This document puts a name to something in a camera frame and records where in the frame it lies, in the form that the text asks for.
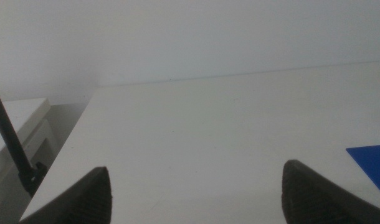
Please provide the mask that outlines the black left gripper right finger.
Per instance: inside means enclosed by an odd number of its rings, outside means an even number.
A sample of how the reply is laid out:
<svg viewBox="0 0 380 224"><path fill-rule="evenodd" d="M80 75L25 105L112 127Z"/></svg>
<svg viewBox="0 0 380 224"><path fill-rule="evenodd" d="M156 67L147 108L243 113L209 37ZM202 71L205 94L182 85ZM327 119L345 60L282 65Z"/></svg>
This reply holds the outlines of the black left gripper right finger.
<svg viewBox="0 0 380 224"><path fill-rule="evenodd" d="M289 160L283 167L281 200L287 223L380 224L380 208L298 160Z"/></svg>

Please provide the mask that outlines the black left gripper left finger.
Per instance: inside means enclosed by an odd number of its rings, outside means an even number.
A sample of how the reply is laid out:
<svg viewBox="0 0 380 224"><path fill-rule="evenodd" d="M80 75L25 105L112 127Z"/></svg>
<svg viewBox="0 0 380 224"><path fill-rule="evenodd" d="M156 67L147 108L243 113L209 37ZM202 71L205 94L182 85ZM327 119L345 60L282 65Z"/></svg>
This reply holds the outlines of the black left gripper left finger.
<svg viewBox="0 0 380 224"><path fill-rule="evenodd" d="M109 224L112 189L106 167L96 167L19 224Z"/></svg>

